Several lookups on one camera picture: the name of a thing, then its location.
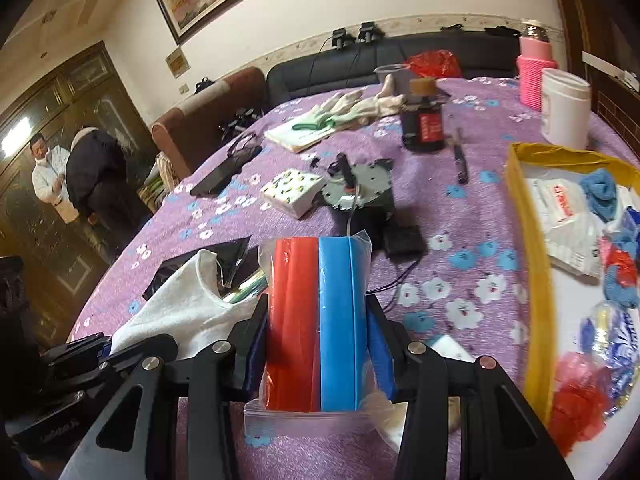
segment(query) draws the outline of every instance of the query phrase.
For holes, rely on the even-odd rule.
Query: man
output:
[[[99,218],[122,251],[151,211],[127,184],[127,164],[116,139],[98,128],[83,128],[66,162],[69,199],[81,215]]]
[[[78,211],[69,200],[69,193],[66,188],[66,160],[69,152],[62,146],[54,146],[49,149],[42,134],[38,133],[31,137],[29,141],[31,155],[36,161],[33,168],[31,181],[36,196],[42,201],[53,205],[62,221],[71,226],[76,234],[94,249],[96,253],[106,262],[113,259],[106,245],[95,233],[87,220],[80,217]],[[94,216],[89,218],[92,225],[97,223]]]

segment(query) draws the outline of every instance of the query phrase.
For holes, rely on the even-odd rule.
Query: pink thermos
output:
[[[522,22],[525,30],[520,37],[520,102],[534,110],[542,110],[542,71],[558,68],[553,59],[546,30],[537,20]]]

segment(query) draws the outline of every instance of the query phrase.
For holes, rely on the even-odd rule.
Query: person in black jacket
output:
[[[151,211],[127,184],[126,174],[116,139],[98,128],[83,128],[76,134],[66,162],[69,200],[86,218],[95,212],[121,252],[151,218]]]

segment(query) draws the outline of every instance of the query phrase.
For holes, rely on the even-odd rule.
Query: black leather sofa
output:
[[[318,56],[299,57],[274,66],[267,74],[271,108],[291,99],[377,83],[373,70],[402,63],[426,50],[444,48],[455,54],[465,78],[516,75],[518,38],[487,32],[443,30],[356,43]]]

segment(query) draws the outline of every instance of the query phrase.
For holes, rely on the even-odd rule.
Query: red plastic wrap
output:
[[[320,409],[318,239],[277,240],[271,283],[265,406],[316,412]]]
[[[462,77],[460,64],[449,50],[428,50],[411,56],[406,62],[420,77]]]
[[[576,442],[591,440],[605,427],[604,413],[610,408],[606,387],[609,369],[587,355],[569,352],[556,367],[560,383],[554,394],[549,434],[562,456]]]
[[[636,264],[626,251],[622,251],[616,246],[612,246],[607,255],[607,263],[605,269],[611,265],[618,266],[616,280],[622,286],[634,286],[638,282],[638,271]]]

